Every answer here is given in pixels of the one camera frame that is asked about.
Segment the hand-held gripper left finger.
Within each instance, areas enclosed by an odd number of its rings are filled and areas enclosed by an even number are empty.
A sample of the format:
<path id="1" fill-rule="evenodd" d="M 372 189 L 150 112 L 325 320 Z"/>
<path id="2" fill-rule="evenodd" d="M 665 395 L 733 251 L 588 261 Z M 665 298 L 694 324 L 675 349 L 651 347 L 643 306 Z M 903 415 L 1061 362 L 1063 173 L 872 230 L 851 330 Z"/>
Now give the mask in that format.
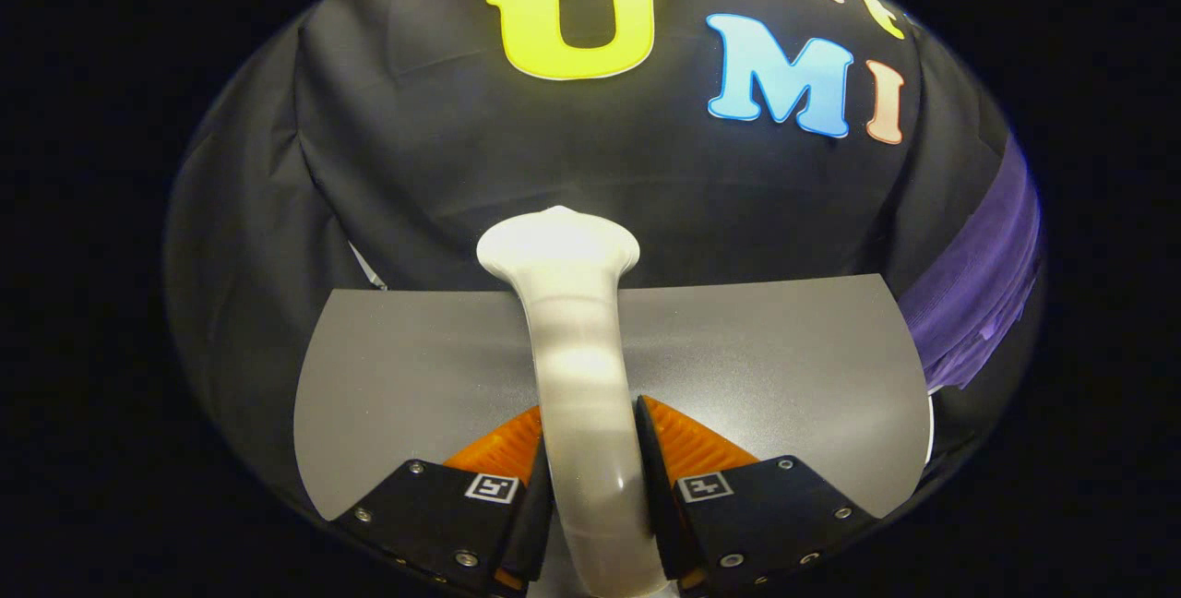
<path id="1" fill-rule="evenodd" d="M 555 498 L 539 407 L 442 463 L 407 459 L 332 526 L 446 597 L 526 597 Z"/>

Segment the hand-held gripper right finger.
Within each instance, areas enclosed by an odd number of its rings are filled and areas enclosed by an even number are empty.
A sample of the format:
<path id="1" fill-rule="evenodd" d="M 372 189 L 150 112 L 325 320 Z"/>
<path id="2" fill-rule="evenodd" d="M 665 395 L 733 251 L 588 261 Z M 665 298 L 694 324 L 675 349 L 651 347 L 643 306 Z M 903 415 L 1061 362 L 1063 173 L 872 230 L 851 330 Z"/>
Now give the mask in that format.
<path id="1" fill-rule="evenodd" d="M 680 594 L 765 594 L 877 526 L 797 456 L 755 459 L 647 396 L 634 416 L 650 526 Z"/>

